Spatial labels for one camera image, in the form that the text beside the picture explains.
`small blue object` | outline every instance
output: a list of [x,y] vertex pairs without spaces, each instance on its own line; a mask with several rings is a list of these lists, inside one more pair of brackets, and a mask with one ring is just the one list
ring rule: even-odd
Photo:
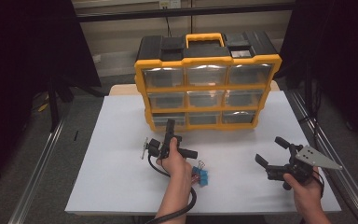
[[193,173],[200,175],[200,185],[206,186],[208,185],[208,171],[201,170],[199,167],[193,166]]

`plastic drawer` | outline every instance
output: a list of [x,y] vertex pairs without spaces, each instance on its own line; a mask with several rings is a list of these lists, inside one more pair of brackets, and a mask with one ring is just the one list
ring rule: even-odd
[[191,86],[220,86],[225,84],[227,67],[200,65],[186,69],[187,82]]
[[184,92],[148,93],[152,108],[183,108],[185,106]]
[[233,65],[229,71],[229,84],[266,84],[271,64]]
[[263,90],[227,91],[226,106],[258,105]]
[[160,127],[165,130],[168,119],[175,120],[175,130],[184,129],[186,125],[185,113],[161,113],[152,115],[153,123],[156,128]]
[[219,111],[188,113],[188,123],[189,125],[217,124],[219,117]]
[[222,104],[223,91],[188,91],[187,97],[190,107],[217,107]]
[[142,70],[147,88],[183,86],[183,68],[152,68]]
[[254,110],[242,110],[242,111],[224,111],[222,116],[222,122],[229,123],[252,123],[255,117]]

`yellow storage case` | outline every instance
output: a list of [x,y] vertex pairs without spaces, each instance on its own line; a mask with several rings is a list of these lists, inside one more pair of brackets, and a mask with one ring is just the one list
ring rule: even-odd
[[252,129],[281,58],[264,32],[145,36],[135,83],[153,131]]

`white table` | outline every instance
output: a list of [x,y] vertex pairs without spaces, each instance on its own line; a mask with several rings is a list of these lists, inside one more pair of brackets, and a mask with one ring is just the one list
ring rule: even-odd
[[[168,177],[153,170],[147,158],[140,157],[145,138],[162,141],[164,133],[150,131],[144,108],[140,95],[105,97],[66,212],[138,216],[158,211]],[[181,147],[197,150],[209,172],[208,186],[194,186],[198,199],[190,215],[296,211],[293,191],[284,190],[282,181],[267,180],[264,168],[255,162],[258,153],[271,165],[288,163],[289,151],[274,143],[276,136],[296,145],[307,144],[282,91],[269,94],[254,130],[177,134],[183,137]],[[340,211],[329,184],[325,184],[324,211]]]

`wall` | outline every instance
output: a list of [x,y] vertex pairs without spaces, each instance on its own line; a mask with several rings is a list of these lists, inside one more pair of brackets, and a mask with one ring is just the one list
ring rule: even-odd
[[[285,3],[283,0],[182,0],[182,7],[224,7],[251,4]],[[77,14],[127,12],[159,9],[158,1],[153,0],[73,0]],[[245,30],[264,30],[275,49],[282,46],[291,11],[221,14],[191,17],[168,18],[172,36],[191,33],[241,33]],[[139,19],[130,21],[97,21],[81,24],[92,55],[119,51],[137,51],[145,35],[167,35],[165,18]]]

